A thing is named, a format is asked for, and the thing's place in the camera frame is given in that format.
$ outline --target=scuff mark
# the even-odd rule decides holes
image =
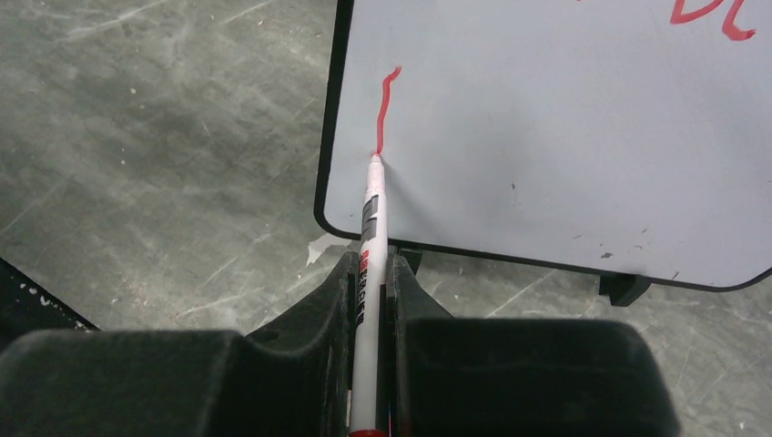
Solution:
[[[268,0],[267,2],[259,3],[257,5],[252,6],[252,7],[248,7],[247,9],[244,9],[243,11],[239,12],[238,14],[235,14],[231,18],[226,18],[225,20],[221,21],[220,24],[221,25],[226,25],[226,24],[230,23],[233,20],[241,18],[242,16],[244,16],[246,14],[249,14],[249,13],[251,13],[253,11],[257,11],[258,9],[260,9],[262,7],[265,7],[267,5],[270,5],[271,3],[275,2],[275,1],[276,0]]]
[[[493,310],[493,311],[489,312],[489,313],[488,313],[488,315],[487,315],[487,316],[485,316],[485,318],[486,318],[486,319],[490,319],[491,317],[493,317],[494,315],[496,315],[496,313],[497,313],[497,312],[499,312],[499,311],[500,311],[502,308],[506,307],[507,305],[509,305],[510,303],[512,303],[514,300],[516,300],[517,298],[521,297],[521,296],[523,295],[523,293],[525,293],[526,291],[528,291],[528,290],[532,289],[533,287],[536,287],[536,286],[538,286],[539,284],[541,284],[542,282],[544,282],[545,280],[547,280],[547,278],[551,277],[551,276],[552,276],[552,275],[553,275],[555,272],[557,272],[557,270],[550,270],[550,272],[549,272],[549,273],[547,273],[546,275],[544,275],[544,276],[542,276],[541,278],[539,278],[539,279],[535,280],[534,282],[531,282],[531,283],[530,283],[530,284],[528,284],[528,286],[526,286],[524,289],[522,289],[522,290],[520,290],[520,291],[518,291],[518,292],[514,293],[514,296],[512,296],[511,298],[509,298],[509,299],[508,299],[508,300],[507,300],[507,301],[506,301],[504,304],[502,304],[502,306],[500,306],[499,308],[497,308],[497,309],[495,309],[495,310]]]
[[[91,36],[93,34],[102,32],[103,30],[108,29],[113,25],[119,25],[130,18],[134,18],[134,16],[136,16],[137,14],[139,14],[140,12],[146,9],[149,9],[151,7],[155,7],[158,5],[162,5],[167,1],[168,0],[158,0],[157,2],[153,2],[151,4],[138,7],[137,9],[132,9],[128,12],[125,12],[119,15],[115,20],[109,20],[104,23],[99,23],[98,25],[92,25],[89,27],[76,27],[70,30],[69,32],[67,32],[67,38],[64,38],[64,41],[70,43],[70,42],[76,41],[77,39],[85,38],[87,36]]]
[[[322,235],[321,237],[309,243],[309,258],[306,259],[306,267],[316,262],[317,259],[319,259],[319,257],[321,256],[321,254],[324,253],[324,251],[329,249],[330,247],[332,246],[348,247],[349,244],[351,244],[351,240],[349,239],[341,239],[341,238],[335,237],[330,233]]]
[[[440,287],[440,284],[442,284],[442,281],[437,282],[433,286],[426,287],[424,289],[426,291],[426,294],[428,294],[429,296],[434,296],[434,292],[437,291],[437,288]]]
[[[723,373],[721,373],[721,375],[719,375],[719,376],[718,376],[718,378],[716,378],[716,380],[715,380],[715,381],[713,381],[713,383],[712,383],[712,384],[710,384],[710,387],[707,389],[707,391],[705,392],[705,394],[703,394],[703,395],[702,395],[702,397],[699,399],[699,402],[700,402],[700,403],[702,403],[702,401],[704,401],[704,400],[705,400],[705,398],[706,398],[708,395],[710,395],[710,393],[712,393],[712,392],[713,392],[713,389],[714,389],[714,388],[715,388],[715,387],[718,385],[718,383],[719,383],[719,382],[721,382],[721,381],[722,381],[722,380],[723,380],[723,379],[724,379],[726,376],[728,376],[728,375],[729,375],[729,372],[730,372],[730,371],[731,371],[733,368],[735,368],[735,367],[736,367],[736,364],[733,364],[733,365],[732,365],[732,367],[730,367],[728,370],[726,370],[726,371],[724,371]]]
[[[234,262],[234,261],[236,261],[236,259],[239,259],[239,257],[236,257],[236,258],[234,258],[234,259],[232,259],[232,260],[230,260],[230,261],[226,262],[226,263],[225,263],[225,264],[223,264],[222,266],[220,266],[220,268],[219,268],[219,269],[215,270],[215,272],[214,272],[214,273],[212,273],[211,275],[209,275],[209,277],[207,278],[207,280],[205,280],[205,281],[204,281],[204,283],[202,283],[201,285],[199,285],[197,288],[200,288],[200,287],[203,287],[203,286],[205,286],[205,285],[209,284],[209,283],[210,283],[210,282],[211,282],[211,281],[212,281],[214,278],[216,278],[216,277],[217,277],[217,275],[218,275],[218,274],[222,273],[222,270],[224,270],[224,269],[225,269],[227,266],[229,266],[229,265],[233,264],[233,262]]]
[[[303,279],[298,279],[294,284],[290,285],[288,289],[286,289],[285,293],[291,293],[292,291],[296,290],[298,287],[303,286],[307,284],[310,280],[313,280],[314,278],[318,277],[319,275],[327,273],[326,269],[318,269],[316,271],[313,271],[309,273],[306,277]]]
[[[678,381],[675,382],[676,389],[678,389],[678,386],[681,385],[681,380],[684,378],[684,374],[686,373],[686,365],[689,363],[689,355],[692,353],[692,340],[695,338],[695,327],[690,325],[689,330],[691,333],[689,335],[689,342],[686,345],[686,356],[684,357],[684,364],[681,365],[681,371],[678,374]]]
[[[239,293],[241,293],[242,291],[244,291],[244,287],[247,285],[247,282],[249,282],[249,278],[251,278],[251,277],[252,277],[252,273],[254,273],[254,272],[255,272],[255,270],[254,270],[254,269],[252,269],[252,270],[249,272],[249,275],[247,275],[247,278],[246,278],[246,279],[244,279],[244,282],[241,284],[241,287],[239,287]]]
[[[263,234],[263,235],[257,237],[256,239],[253,239],[252,240],[252,244],[262,243],[263,241],[265,241],[266,239],[269,239],[272,236],[273,236],[273,234],[271,234],[271,233]]]
[[[190,308],[188,310],[184,310],[184,311],[180,312],[178,315],[174,316],[174,318],[175,319],[179,319],[180,317],[187,316],[188,314],[190,314],[192,312],[205,310],[207,308],[212,308],[212,307],[214,307],[216,305],[219,305],[221,303],[230,302],[230,301],[236,300],[236,299],[241,299],[241,298],[247,296],[247,294],[248,293],[242,293],[242,294],[237,294],[236,296],[228,296],[226,298],[222,298],[222,299],[215,300],[214,302],[210,302],[210,303],[208,303],[206,305],[201,305],[199,307],[193,307],[193,308]]]
[[[14,224],[16,224],[17,221],[19,221],[27,212],[29,212],[30,209],[32,209],[34,207],[42,207],[43,204],[46,203],[46,200],[48,199],[48,197],[51,196],[52,194],[54,194],[54,191],[56,191],[57,188],[59,188],[62,185],[64,185],[64,183],[65,183],[64,180],[60,180],[58,183],[56,183],[56,185],[54,185],[53,188],[48,190],[48,192],[43,197],[41,197],[39,199],[36,199],[32,203],[30,203],[29,206],[26,207],[25,210],[23,210],[21,212],[21,214],[16,216],[16,218],[14,218],[13,220],[11,220],[10,223],[8,223],[8,226],[6,226],[3,229],[0,229],[0,235],[5,234],[10,228],[12,228],[14,226]]]
[[[209,141],[214,142],[214,139],[212,139],[212,135],[209,133],[209,128],[207,127],[207,122],[204,120],[201,120],[201,125],[204,127],[204,132],[207,133],[207,137],[209,137]]]

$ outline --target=marker body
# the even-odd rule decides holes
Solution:
[[[356,339],[351,386],[352,436],[388,435],[389,405],[379,360],[381,303],[386,293],[386,191],[381,157],[373,155],[367,169],[362,210],[360,275],[357,292]]]

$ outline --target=white board surface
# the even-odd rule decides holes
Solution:
[[[705,287],[758,277],[772,2],[716,2],[679,25],[677,0],[356,2],[324,218],[359,233],[381,81],[401,65],[390,238]],[[733,4],[746,40],[722,31]]]

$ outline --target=whiteboard stand foot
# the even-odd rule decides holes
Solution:
[[[397,255],[403,256],[408,261],[408,265],[410,266],[413,275],[418,273],[418,268],[421,266],[421,256],[423,256],[423,252],[416,249],[397,248]]]
[[[651,285],[651,280],[638,275],[615,274],[601,276],[598,293],[608,296],[612,306],[629,307]]]

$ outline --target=red handwriting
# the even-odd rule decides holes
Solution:
[[[688,23],[690,21],[697,20],[697,18],[708,15],[715,11],[716,8],[719,7],[722,3],[724,3],[724,0],[713,0],[710,5],[701,7],[694,12],[687,13],[684,13],[685,2],[686,0],[675,0],[673,15],[670,16],[671,25],[682,25],[683,23]],[[740,30],[735,25],[737,13],[740,12],[740,7],[743,5],[743,2],[745,2],[745,0],[734,0],[734,3],[729,8],[729,12],[726,14],[724,25],[721,27],[721,30],[724,31],[724,34],[732,41],[745,41],[756,34],[755,29]]]
[[[386,78],[383,79],[383,98],[381,99],[381,111],[378,113],[378,146],[375,148],[375,154],[380,155],[383,151],[383,121],[386,120],[386,111],[389,110],[389,100],[391,100],[391,82],[400,75],[401,66],[394,68]]]

